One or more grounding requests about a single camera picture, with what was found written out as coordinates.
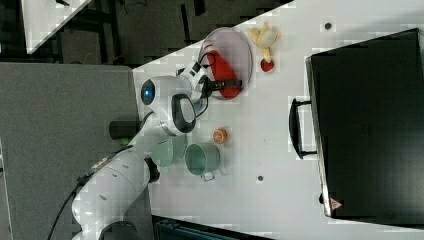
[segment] green glass cup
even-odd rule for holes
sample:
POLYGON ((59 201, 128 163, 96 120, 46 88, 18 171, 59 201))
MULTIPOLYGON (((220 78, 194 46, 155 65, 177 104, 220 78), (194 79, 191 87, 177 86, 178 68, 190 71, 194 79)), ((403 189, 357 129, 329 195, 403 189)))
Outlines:
POLYGON ((200 176, 205 182, 213 180, 215 179, 214 171, 219 167, 219 150, 211 143, 191 144, 186 149, 185 162, 193 175, 200 176))
POLYGON ((168 139, 153 149, 151 158, 157 166, 168 167, 183 157, 186 145, 186 135, 168 139))

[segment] black case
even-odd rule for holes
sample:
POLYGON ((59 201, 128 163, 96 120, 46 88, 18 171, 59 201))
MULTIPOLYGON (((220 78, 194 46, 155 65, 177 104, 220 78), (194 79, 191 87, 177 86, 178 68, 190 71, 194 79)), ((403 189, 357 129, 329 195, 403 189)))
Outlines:
POLYGON ((327 216, 423 229, 419 38, 411 29, 306 60, 327 216))

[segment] yellow object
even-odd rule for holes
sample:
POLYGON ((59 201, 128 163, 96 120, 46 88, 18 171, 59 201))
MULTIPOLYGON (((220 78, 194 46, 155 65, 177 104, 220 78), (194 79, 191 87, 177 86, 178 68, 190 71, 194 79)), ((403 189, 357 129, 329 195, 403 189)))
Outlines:
POLYGON ((270 63, 270 47, 280 39, 281 33, 271 31, 268 23, 264 23, 261 29, 250 28, 248 34, 253 43, 261 50, 265 61, 270 63))

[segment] black cable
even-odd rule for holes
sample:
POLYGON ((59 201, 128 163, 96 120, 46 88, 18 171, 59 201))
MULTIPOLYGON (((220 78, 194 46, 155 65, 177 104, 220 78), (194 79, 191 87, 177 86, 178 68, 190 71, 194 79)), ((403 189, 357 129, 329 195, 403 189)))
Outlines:
POLYGON ((54 220, 52 229, 50 230, 50 233, 49 233, 47 240, 51 239, 51 237, 53 235, 54 228, 56 227, 56 224, 59 221, 60 215, 62 215, 63 209, 65 209, 66 204, 68 204, 68 202, 69 202, 69 200, 71 200, 71 198, 75 198, 77 191, 78 191, 78 188, 84 186, 85 183, 87 183, 88 179, 89 179, 89 177, 78 178, 78 184, 72 190, 72 192, 69 194, 69 196, 66 198, 65 202, 63 203, 62 207, 60 208, 60 211, 57 214, 56 219, 54 220))
POLYGON ((196 116, 196 118, 198 118, 198 117, 202 116, 202 114, 203 114, 204 112, 206 112, 206 109, 208 109, 208 106, 209 106, 209 99, 208 99, 208 98, 206 98, 206 107, 205 107, 205 109, 203 109, 203 111, 202 111, 201 113, 199 113, 199 114, 196 116))
POLYGON ((128 13, 129 13, 128 7, 129 6, 135 6, 135 5, 147 6, 147 4, 145 2, 134 2, 134 3, 129 3, 129 4, 124 3, 125 15, 128 15, 128 13))
POLYGON ((203 67, 204 68, 208 68, 208 67, 210 67, 210 66, 212 66, 212 65, 214 65, 215 63, 216 63, 216 57, 215 57, 215 54, 213 54, 213 53, 210 53, 210 52, 207 52, 207 53, 205 53, 205 54, 203 54, 203 56, 200 58, 200 60, 199 60, 199 63, 202 63, 202 61, 203 61, 203 58, 205 58, 205 56, 206 55, 212 55, 213 56, 213 63, 212 64, 209 64, 209 65, 207 65, 207 64, 205 64, 205 65, 203 65, 203 67))

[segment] case handle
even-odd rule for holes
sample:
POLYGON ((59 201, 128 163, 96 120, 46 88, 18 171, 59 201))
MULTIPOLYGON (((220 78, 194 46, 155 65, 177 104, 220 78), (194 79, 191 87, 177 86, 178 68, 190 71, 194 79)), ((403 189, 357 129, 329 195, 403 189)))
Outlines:
POLYGON ((293 99, 292 105, 290 107, 290 115, 289 115, 289 131, 290 138, 296 150, 297 155, 299 155, 300 159, 303 159, 306 155, 317 154, 317 151, 303 151, 302 148, 302 135, 300 132, 300 122, 299 122, 299 113, 297 108, 299 106, 311 104, 311 101, 300 102, 297 101, 296 98, 293 99))

